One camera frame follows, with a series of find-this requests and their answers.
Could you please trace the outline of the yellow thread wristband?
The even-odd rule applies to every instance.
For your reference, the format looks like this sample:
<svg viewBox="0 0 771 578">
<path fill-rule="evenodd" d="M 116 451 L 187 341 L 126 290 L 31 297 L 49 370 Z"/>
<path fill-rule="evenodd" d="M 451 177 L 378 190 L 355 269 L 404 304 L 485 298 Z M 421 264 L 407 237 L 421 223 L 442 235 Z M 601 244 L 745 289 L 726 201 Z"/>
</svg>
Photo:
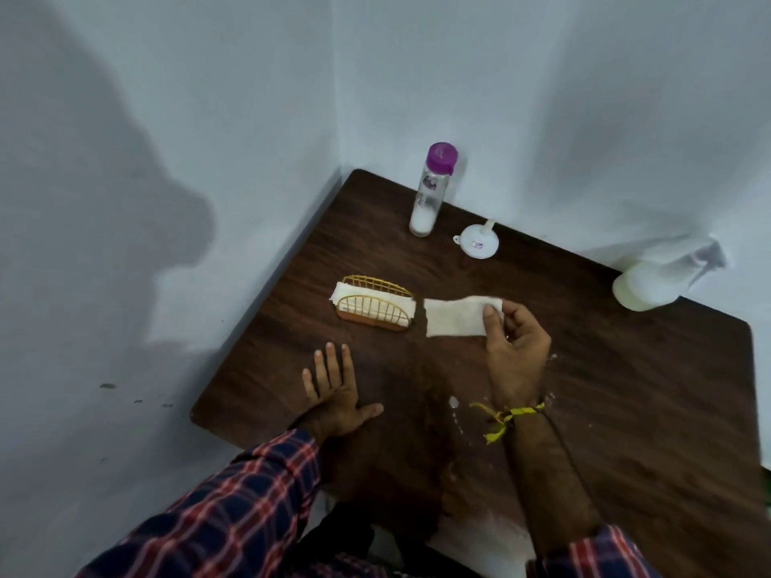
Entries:
<svg viewBox="0 0 771 578">
<path fill-rule="evenodd" d="M 510 427 L 509 424 L 512 420 L 514 420 L 516 417 L 535 415 L 545 409 L 546 403 L 542 401 L 534 407 L 527 406 L 520 408 L 510 408 L 506 411 L 495 411 L 493 408 L 480 402 L 473 402 L 469 404 L 469 407 L 480 409 L 490 418 L 492 418 L 494 427 L 491 429 L 491 431 L 488 431 L 483 435 L 486 444 L 489 446 L 498 442 L 502 437 L 505 436 L 506 431 Z"/>
</svg>

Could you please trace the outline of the white plastic funnel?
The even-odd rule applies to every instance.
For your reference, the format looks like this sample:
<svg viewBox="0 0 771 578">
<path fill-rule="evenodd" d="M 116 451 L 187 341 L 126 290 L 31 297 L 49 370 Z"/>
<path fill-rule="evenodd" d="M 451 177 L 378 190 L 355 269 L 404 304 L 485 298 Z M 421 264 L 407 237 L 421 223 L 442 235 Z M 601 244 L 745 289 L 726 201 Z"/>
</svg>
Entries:
<svg viewBox="0 0 771 578">
<path fill-rule="evenodd" d="M 468 256 L 477 260 L 491 258 L 499 248 L 500 240 L 494 231 L 495 220 L 483 224 L 472 224 L 453 237 L 453 242 L 460 246 Z"/>
</svg>

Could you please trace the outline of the stack of white napkins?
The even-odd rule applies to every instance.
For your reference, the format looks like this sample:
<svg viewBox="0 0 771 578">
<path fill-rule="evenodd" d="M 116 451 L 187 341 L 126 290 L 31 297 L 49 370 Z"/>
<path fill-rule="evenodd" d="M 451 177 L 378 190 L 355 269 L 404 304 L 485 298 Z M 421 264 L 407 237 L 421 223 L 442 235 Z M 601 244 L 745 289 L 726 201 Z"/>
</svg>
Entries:
<svg viewBox="0 0 771 578">
<path fill-rule="evenodd" d="M 372 281 L 339 281 L 330 301 L 344 313 L 401 327 L 410 326 L 417 309 L 417 302 L 408 291 Z"/>
</svg>

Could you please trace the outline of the person's left forearm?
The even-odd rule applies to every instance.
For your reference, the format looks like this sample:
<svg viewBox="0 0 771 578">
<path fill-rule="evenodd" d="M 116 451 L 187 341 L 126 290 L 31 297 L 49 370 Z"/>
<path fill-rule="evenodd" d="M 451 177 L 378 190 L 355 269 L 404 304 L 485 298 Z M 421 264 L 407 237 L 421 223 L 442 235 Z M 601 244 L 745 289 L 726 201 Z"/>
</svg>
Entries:
<svg viewBox="0 0 771 578">
<path fill-rule="evenodd" d="M 318 491 L 319 449 L 300 427 L 242 452 L 75 578 L 275 578 Z"/>
</svg>

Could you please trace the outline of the person's right forearm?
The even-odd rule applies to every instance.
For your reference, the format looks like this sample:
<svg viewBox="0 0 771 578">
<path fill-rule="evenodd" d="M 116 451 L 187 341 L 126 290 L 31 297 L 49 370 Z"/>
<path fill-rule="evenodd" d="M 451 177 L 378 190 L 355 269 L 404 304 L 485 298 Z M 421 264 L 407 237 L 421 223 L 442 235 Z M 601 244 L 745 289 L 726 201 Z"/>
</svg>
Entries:
<svg viewBox="0 0 771 578">
<path fill-rule="evenodd" d="M 513 416 L 501 442 L 535 552 L 526 578 L 661 578 L 604 521 L 542 411 Z"/>
</svg>

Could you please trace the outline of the clear bottle with purple cap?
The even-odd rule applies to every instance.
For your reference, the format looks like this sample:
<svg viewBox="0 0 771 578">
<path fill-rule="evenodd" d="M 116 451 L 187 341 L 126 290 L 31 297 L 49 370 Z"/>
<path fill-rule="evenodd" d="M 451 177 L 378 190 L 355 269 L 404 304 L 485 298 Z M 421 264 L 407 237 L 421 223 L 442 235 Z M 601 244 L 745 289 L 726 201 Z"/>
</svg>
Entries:
<svg viewBox="0 0 771 578">
<path fill-rule="evenodd" d="M 413 235 L 425 237 L 432 232 L 458 158 L 456 147 L 448 142 L 429 147 L 410 216 Z"/>
</svg>

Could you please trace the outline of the person's right hand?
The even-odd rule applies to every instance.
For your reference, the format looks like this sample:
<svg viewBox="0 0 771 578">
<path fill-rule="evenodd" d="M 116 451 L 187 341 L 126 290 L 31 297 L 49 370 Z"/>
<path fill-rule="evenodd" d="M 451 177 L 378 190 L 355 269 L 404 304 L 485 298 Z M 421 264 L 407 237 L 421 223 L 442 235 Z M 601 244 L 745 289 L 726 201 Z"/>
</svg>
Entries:
<svg viewBox="0 0 771 578">
<path fill-rule="evenodd" d="M 534 407 L 544 394 L 551 337 L 523 304 L 503 301 L 503 313 L 505 348 L 487 352 L 491 398 L 500 411 Z"/>
</svg>

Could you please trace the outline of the white paper napkin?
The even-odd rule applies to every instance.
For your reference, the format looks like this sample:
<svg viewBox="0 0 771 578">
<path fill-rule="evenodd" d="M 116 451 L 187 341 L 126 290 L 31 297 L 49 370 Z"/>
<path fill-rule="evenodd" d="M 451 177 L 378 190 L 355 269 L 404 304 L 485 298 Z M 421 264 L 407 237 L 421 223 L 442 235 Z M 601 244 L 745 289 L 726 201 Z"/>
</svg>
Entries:
<svg viewBox="0 0 771 578">
<path fill-rule="evenodd" d="M 425 299 L 426 336 L 438 337 L 484 337 L 487 334 L 483 312 L 493 307 L 503 320 L 503 300 L 498 297 L 473 295 L 454 301 Z"/>
</svg>

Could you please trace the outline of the white spray bottle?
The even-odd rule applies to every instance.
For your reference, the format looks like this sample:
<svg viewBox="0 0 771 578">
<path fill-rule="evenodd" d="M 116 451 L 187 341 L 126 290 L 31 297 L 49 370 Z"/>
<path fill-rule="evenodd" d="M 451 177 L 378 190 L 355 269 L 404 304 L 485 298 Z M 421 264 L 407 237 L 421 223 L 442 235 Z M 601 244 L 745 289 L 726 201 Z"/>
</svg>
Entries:
<svg viewBox="0 0 771 578">
<path fill-rule="evenodd" d="M 714 236 L 684 235 L 642 252 L 613 281 L 612 294 L 628 310 L 653 310 L 674 303 L 704 276 L 727 266 L 727 254 Z"/>
</svg>

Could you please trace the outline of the person's legs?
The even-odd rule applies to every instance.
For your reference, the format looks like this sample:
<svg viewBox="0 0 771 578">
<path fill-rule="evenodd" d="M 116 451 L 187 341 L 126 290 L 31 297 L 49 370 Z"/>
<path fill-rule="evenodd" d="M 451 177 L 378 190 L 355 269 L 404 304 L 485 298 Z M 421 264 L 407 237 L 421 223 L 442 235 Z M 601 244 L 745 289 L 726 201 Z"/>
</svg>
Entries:
<svg viewBox="0 0 771 578">
<path fill-rule="evenodd" d="M 483 578 L 449 557 L 410 538 L 398 538 L 402 562 L 369 554 L 375 530 L 357 508 L 338 503 L 321 523 L 289 550 L 281 578 Z"/>
</svg>

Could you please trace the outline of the person's left hand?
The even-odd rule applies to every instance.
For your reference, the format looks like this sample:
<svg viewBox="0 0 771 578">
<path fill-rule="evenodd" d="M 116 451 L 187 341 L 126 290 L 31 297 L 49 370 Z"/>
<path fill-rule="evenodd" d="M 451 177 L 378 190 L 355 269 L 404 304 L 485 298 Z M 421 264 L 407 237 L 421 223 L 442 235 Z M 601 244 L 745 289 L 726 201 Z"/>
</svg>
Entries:
<svg viewBox="0 0 771 578">
<path fill-rule="evenodd" d="M 292 425 L 307 431 L 319 445 L 330 438 L 348 435 L 366 423 L 358 421 L 356 414 L 357 409 L 365 405 L 360 404 L 350 347 L 342 344 L 336 348 L 336 354 L 342 375 L 341 388 L 328 387 L 325 346 L 316 350 L 314 367 L 309 370 L 318 391 L 318 403 L 311 404 L 307 399 L 308 409 Z"/>
</svg>

